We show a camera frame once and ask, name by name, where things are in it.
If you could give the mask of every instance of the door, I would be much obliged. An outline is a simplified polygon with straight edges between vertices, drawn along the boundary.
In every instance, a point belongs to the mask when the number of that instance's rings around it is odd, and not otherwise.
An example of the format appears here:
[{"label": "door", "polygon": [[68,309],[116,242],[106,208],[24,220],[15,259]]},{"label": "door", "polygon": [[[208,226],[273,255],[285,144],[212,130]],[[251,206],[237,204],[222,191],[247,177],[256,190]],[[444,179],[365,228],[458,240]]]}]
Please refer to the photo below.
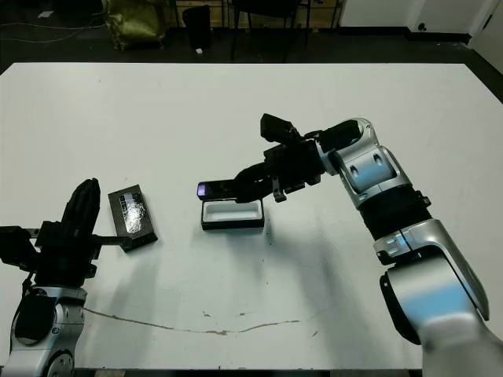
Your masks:
[{"label": "door", "polygon": [[497,5],[489,23],[474,37],[470,47],[503,74],[503,2]]},{"label": "door", "polygon": [[413,31],[424,24],[427,33],[468,32],[486,0],[426,0]]}]

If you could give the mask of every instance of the black box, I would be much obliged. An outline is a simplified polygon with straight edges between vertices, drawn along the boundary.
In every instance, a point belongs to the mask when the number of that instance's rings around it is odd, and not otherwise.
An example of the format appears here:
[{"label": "black box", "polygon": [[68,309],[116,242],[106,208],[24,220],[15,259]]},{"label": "black box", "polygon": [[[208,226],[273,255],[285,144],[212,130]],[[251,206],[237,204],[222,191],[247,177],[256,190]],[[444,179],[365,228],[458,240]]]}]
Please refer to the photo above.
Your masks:
[{"label": "black box", "polygon": [[233,199],[206,200],[201,209],[203,230],[263,228],[264,222],[261,199],[250,203],[236,203]]},{"label": "black box", "polygon": [[117,236],[132,239],[130,247],[121,246],[124,251],[131,251],[157,241],[149,210],[139,185],[108,194],[108,201],[112,209]]}]

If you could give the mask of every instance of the black floor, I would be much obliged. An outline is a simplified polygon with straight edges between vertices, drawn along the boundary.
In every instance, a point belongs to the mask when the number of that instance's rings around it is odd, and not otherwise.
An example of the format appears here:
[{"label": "black floor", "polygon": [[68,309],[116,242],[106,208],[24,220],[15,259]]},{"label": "black floor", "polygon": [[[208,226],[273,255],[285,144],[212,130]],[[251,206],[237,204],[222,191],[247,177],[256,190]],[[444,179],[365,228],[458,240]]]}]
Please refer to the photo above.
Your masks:
[{"label": "black floor", "polygon": [[[197,56],[183,29],[167,33],[164,49],[158,46],[126,52],[115,50],[99,13],[99,3],[83,2],[80,8],[57,7],[49,18],[38,19],[42,10],[54,9],[35,0],[0,0],[0,73],[22,61],[100,61],[166,63],[281,63],[285,36],[280,31],[241,32],[235,60],[230,59],[233,33],[213,31],[210,50]],[[57,27],[97,26],[81,31],[49,29],[8,23]],[[9,39],[29,41],[20,42]],[[401,35],[338,35],[336,31],[311,33],[304,45],[303,31],[288,54],[287,63],[462,63],[466,64],[503,102],[503,76],[481,56],[460,42],[414,42]]]}]

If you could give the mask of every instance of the black case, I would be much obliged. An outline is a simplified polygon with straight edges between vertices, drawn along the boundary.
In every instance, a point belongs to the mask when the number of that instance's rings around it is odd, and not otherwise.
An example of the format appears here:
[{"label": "black case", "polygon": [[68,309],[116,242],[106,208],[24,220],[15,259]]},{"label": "black case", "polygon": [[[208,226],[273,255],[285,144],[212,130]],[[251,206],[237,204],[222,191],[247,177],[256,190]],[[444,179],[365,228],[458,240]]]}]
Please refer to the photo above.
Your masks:
[{"label": "black case", "polygon": [[215,230],[215,229],[240,229],[240,228],[263,228],[265,223],[264,215],[264,204],[260,200],[260,207],[262,209],[262,218],[256,220],[234,220],[234,221],[204,221],[204,204],[206,202],[223,202],[227,201],[225,199],[220,200],[205,200],[201,205],[201,227],[203,230]]},{"label": "black case", "polygon": [[157,241],[149,209],[139,185],[108,194],[108,201],[112,209],[117,236],[126,236],[132,239],[130,247],[129,245],[121,246],[125,252]]}]

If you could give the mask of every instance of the black trash bin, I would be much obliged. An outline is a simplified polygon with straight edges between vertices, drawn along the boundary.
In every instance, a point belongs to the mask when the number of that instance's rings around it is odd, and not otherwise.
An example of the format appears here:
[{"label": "black trash bin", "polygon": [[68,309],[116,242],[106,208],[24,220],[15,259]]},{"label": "black trash bin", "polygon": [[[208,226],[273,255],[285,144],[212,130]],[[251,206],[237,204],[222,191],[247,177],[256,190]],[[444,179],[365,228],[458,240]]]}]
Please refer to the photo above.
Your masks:
[{"label": "black trash bin", "polygon": [[209,5],[184,10],[182,19],[189,31],[190,46],[195,50],[209,49],[211,47]]}]

